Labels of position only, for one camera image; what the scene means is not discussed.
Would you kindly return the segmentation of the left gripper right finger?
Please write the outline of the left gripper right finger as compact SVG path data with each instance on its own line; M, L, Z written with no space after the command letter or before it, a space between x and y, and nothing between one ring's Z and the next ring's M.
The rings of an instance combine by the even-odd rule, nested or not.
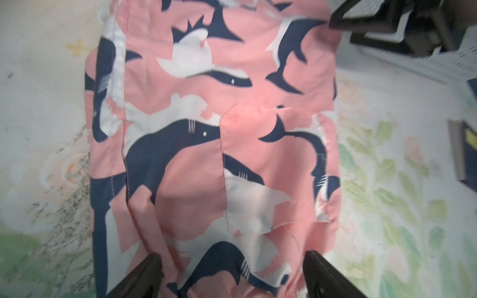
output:
M303 273L309 298L366 298L317 251L307 251Z

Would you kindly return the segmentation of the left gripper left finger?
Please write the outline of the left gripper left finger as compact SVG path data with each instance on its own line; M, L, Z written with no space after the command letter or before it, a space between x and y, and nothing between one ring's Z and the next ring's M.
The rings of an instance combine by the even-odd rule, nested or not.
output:
M158 298L163 279L161 256L151 253L106 298Z

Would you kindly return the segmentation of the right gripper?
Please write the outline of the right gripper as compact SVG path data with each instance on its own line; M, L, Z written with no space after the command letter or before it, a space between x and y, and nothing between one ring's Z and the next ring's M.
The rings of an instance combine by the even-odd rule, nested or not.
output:
M350 43L408 57L457 51L477 23L476 1L383 1L370 16L346 15L358 1L345 1L329 26L351 33Z

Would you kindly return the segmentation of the pink shark-print shorts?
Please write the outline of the pink shark-print shorts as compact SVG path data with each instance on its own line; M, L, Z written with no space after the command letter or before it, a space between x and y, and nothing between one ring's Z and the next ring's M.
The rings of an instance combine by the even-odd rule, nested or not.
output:
M109 1L85 69L96 295L306 298L334 245L339 33L326 1Z

